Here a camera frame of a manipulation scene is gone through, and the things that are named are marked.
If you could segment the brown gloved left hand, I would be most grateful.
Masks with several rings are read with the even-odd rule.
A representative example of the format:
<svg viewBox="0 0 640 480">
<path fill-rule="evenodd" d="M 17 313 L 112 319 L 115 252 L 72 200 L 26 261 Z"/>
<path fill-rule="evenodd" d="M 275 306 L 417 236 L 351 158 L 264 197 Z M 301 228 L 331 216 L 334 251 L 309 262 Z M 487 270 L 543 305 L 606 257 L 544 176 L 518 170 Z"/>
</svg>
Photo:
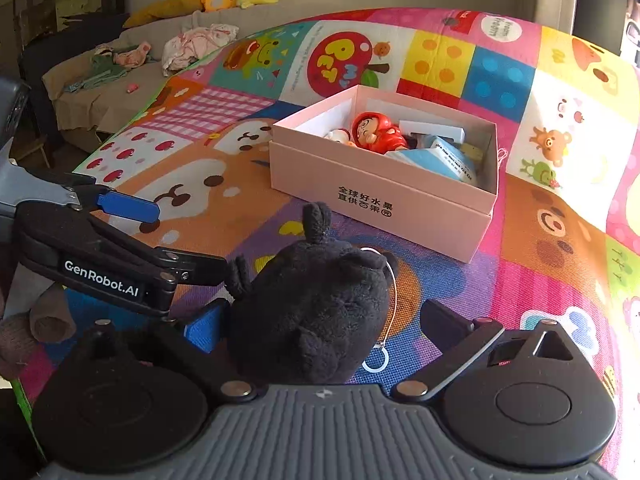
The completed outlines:
<svg viewBox="0 0 640 480">
<path fill-rule="evenodd" d="M 38 344 L 58 344 L 76 333 L 65 289 L 54 284 L 44 292 L 28 313 L 19 313 L 1 322 L 1 377 L 17 378 L 38 348 Z"/>
</svg>

